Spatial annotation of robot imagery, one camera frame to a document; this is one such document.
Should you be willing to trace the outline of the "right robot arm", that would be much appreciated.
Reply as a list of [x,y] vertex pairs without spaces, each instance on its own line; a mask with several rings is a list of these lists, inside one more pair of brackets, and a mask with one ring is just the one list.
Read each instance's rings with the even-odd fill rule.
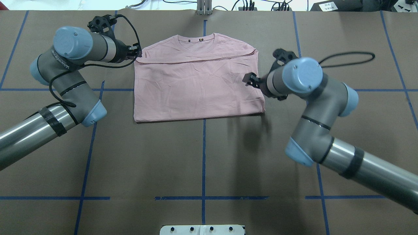
[[304,166],[321,164],[417,213],[417,175],[330,134],[336,119],[357,107],[359,96],[325,74],[318,61],[295,58],[263,77],[247,73],[243,82],[269,98],[296,95],[307,102],[285,149],[290,159]]

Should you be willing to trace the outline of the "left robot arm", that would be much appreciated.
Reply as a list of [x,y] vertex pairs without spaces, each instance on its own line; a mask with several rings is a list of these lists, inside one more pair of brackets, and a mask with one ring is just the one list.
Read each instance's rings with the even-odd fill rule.
[[141,54],[140,41],[125,45],[109,28],[92,32],[79,27],[59,28],[53,45],[30,65],[32,76],[48,86],[56,99],[27,119],[1,133],[1,170],[9,167],[76,125],[91,126],[106,116],[97,97],[79,70],[95,62],[133,62]]

